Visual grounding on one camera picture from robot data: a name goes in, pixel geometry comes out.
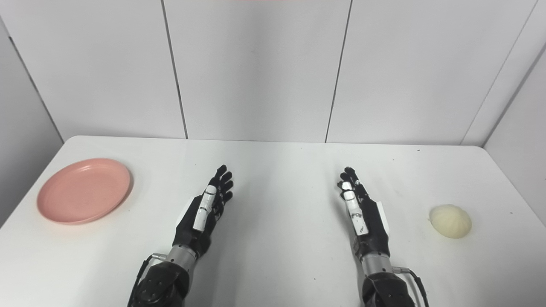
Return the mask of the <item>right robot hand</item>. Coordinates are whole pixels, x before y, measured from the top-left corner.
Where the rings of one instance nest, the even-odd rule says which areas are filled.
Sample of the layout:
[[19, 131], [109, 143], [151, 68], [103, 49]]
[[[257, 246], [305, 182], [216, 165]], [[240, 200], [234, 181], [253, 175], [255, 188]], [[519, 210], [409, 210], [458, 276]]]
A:
[[351, 167], [345, 167], [340, 173], [337, 186], [341, 190], [340, 197], [345, 203], [353, 226], [355, 239], [352, 245], [355, 256], [359, 260], [371, 253], [391, 256], [384, 211], [380, 204], [369, 196], [356, 171]]

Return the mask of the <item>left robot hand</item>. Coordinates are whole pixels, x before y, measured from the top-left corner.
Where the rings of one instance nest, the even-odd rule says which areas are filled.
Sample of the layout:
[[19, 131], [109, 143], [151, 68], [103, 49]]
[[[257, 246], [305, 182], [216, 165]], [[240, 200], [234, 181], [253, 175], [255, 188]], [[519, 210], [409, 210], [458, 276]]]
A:
[[172, 245], [189, 247], [197, 257], [203, 256], [212, 243], [212, 232], [224, 214], [226, 203], [233, 197], [233, 186], [232, 172], [221, 165], [203, 193], [192, 200], [176, 227]]

